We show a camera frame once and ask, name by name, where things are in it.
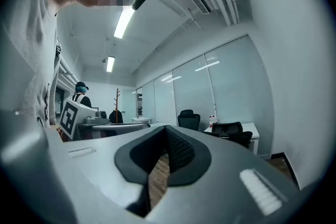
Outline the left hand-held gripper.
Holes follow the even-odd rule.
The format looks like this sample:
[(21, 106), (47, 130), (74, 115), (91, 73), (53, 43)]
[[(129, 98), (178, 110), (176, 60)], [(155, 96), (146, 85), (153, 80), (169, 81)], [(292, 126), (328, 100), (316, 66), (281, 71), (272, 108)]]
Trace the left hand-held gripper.
[(80, 134), (79, 127), (92, 127), (91, 130), (93, 137), (112, 137), (150, 127), (150, 124), (148, 123), (109, 123), (110, 122), (105, 111), (98, 111), (71, 99), (67, 99), (60, 117), (59, 126), (73, 141), (84, 138), (84, 135)]

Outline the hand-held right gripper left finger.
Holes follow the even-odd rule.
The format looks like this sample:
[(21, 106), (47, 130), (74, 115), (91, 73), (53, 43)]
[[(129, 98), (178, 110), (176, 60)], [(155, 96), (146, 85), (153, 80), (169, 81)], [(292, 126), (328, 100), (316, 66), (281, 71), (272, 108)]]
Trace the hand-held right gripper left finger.
[(56, 130), (46, 129), (48, 157), (64, 199), (51, 195), (52, 223), (166, 223), (166, 211), (154, 208), (145, 217), (132, 209), (145, 187), (124, 179), (114, 162), (123, 145), (143, 138), (156, 127), (94, 140), (64, 143)]

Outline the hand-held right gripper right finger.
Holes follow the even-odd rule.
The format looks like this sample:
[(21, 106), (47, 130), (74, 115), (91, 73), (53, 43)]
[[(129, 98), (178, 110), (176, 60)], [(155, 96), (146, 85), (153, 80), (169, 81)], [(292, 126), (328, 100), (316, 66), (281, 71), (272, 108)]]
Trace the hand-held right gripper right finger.
[(167, 126), (177, 143), (194, 156), (170, 174), (158, 204), (146, 216), (153, 223), (275, 223), (286, 213), (298, 188), (281, 172), (241, 145), (201, 132)]

